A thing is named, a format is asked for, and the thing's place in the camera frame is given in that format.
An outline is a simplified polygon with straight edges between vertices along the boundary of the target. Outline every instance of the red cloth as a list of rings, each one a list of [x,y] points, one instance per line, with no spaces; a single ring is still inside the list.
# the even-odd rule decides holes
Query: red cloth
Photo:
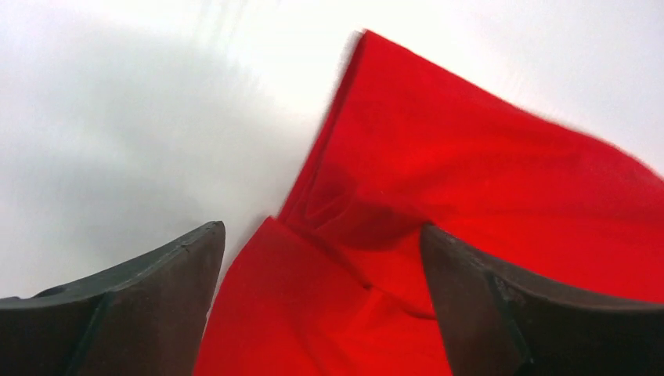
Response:
[[[664,182],[366,32],[278,219],[223,281],[196,375],[449,374],[434,222],[561,282],[664,302]]]

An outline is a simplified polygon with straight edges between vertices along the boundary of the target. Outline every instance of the white surface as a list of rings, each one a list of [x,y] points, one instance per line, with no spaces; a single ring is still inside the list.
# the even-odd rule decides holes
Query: white surface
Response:
[[[0,296],[276,214],[371,28],[664,172],[664,3],[0,0]]]

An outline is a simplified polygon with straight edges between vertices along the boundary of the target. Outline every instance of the cloth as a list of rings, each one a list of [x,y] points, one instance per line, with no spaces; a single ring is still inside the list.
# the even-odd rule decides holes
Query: cloth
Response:
[[[370,31],[278,218],[238,255],[195,374],[450,374],[420,228],[664,302],[664,182]]]

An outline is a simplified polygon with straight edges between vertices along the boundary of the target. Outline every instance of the folded red cloth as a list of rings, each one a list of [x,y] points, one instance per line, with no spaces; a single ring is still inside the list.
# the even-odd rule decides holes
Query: folded red cloth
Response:
[[[367,31],[278,219],[222,283],[196,374],[449,374],[433,222],[572,286],[664,302],[664,182]]]

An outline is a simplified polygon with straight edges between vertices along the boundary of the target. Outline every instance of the red towel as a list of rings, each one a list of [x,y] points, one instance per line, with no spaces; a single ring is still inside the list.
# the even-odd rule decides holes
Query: red towel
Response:
[[[226,274],[196,375],[449,374],[426,222],[563,283],[664,302],[660,178],[366,32],[279,218]]]

